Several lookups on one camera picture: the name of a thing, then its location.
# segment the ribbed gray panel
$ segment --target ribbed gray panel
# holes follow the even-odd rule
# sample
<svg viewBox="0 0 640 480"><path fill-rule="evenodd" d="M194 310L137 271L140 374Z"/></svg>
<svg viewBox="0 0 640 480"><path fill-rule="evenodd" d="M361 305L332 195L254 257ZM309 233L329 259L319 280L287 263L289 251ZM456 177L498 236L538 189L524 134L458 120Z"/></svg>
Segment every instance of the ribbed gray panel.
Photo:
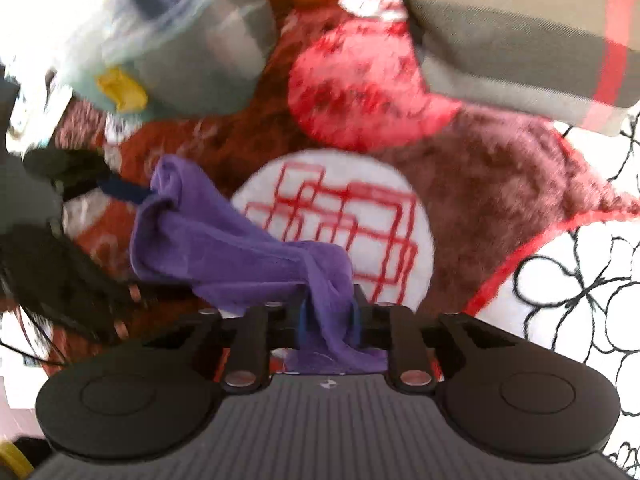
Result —
<svg viewBox="0 0 640 480"><path fill-rule="evenodd" d="M327 379L337 384L326 388ZM433 401L399 394L380 375L275 376L271 385L259 394L227 399L199 436L163 458L108 466L59 454L30 477L31 480L626 478L601 455L556 465L522 464L489 455L454 433Z"/></svg>

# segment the black cable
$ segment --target black cable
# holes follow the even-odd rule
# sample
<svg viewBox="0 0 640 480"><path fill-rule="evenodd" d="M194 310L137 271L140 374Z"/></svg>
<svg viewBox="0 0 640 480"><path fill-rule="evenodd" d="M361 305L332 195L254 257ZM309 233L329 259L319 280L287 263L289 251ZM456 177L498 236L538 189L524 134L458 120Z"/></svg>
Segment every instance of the black cable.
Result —
<svg viewBox="0 0 640 480"><path fill-rule="evenodd" d="M35 355L31 355L31 354L27 354L27 352L23 352L22 350L18 350L17 348L8 345L7 343L3 343L2 341L0 341L0 346L3 346L5 348L8 348L9 350L12 350L13 352L16 352L17 354L20 354L23 357L29 357L31 359L33 359L34 361L37 361L39 363L42 363L44 365L50 365L50 366L62 366L65 367L66 364L64 363L56 363L53 361L47 361L46 359L40 359L39 357L36 357Z"/></svg>
<svg viewBox="0 0 640 480"><path fill-rule="evenodd" d="M27 315L27 317L29 318L29 321L31 321L31 324L36 327L36 329L38 330L38 332L40 332L40 335L44 338L44 340L56 351L56 353L60 356L60 358L62 359L62 361L65 363L65 365L67 364L66 361L66 357L64 356L64 354L60 351L60 348L58 348L55 343L53 342L53 340L49 337L49 335L47 334L47 331L43 329L43 327L36 322L36 320L33 319L33 317L31 316L31 313L24 307L21 307L22 311Z"/></svg>

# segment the transparent bin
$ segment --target transparent bin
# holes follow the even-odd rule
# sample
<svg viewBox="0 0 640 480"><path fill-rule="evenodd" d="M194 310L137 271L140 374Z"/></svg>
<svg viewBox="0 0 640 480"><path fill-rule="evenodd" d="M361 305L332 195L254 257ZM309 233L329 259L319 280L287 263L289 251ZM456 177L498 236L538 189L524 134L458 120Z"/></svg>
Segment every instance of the transparent bin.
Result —
<svg viewBox="0 0 640 480"><path fill-rule="evenodd" d="M276 38L268 0L106 0L54 65L106 111L231 114L251 100Z"/></svg>

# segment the round joint cover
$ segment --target round joint cover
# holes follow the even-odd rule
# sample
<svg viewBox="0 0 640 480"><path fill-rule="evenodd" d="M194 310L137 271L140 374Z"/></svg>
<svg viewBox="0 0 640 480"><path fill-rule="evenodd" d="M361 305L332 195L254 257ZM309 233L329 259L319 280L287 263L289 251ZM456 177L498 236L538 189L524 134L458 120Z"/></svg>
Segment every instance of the round joint cover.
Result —
<svg viewBox="0 0 640 480"><path fill-rule="evenodd" d="M172 353L123 348L57 373L36 402L45 436L96 460L138 460L180 446L204 428L220 388Z"/></svg>
<svg viewBox="0 0 640 480"><path fill-rule="evenodd" d="M476 446L525 462L596 452L618 417L613 385L592 368L533 344L479 351L445 381L442 405Z"/></svg>

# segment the white fabric with black flowers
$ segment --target white fabric with black flowers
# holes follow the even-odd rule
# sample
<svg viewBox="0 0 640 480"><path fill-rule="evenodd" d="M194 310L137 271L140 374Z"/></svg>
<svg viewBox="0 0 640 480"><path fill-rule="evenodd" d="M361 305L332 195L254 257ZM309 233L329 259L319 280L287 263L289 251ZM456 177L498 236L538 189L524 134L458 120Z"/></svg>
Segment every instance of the white fabric with black flowers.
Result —
<svg viewBox="0 0 640 480"><path fill-rule="evenodd" d="M478 318L600 371L622 415L605 454L640 479L640 222L596 222L524 258Z"/></svg>

